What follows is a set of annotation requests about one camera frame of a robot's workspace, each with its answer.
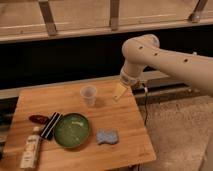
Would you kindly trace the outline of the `yellowish flat gripper finger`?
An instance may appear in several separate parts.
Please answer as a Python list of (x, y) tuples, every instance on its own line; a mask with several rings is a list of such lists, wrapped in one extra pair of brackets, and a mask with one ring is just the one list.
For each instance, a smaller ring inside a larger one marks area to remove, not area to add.
[(113, 99), (118, 101), (127, 91), (128, 87), (123, 85), (122, 83), (118, 83), (115, 87), (115, 91), (113, 93)]

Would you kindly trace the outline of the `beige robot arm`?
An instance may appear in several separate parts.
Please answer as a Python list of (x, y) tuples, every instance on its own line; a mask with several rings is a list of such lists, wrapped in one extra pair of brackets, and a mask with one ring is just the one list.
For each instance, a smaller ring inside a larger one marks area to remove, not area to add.
[(213, 97), (213, 57), (161, 49), (159, 39), (153, 34), (126, 40), (122, 45), (122, 54), (125, 62), (120, 71), (120, 82), (112, 96), (115, 101), (139, 81), (146, 66)]

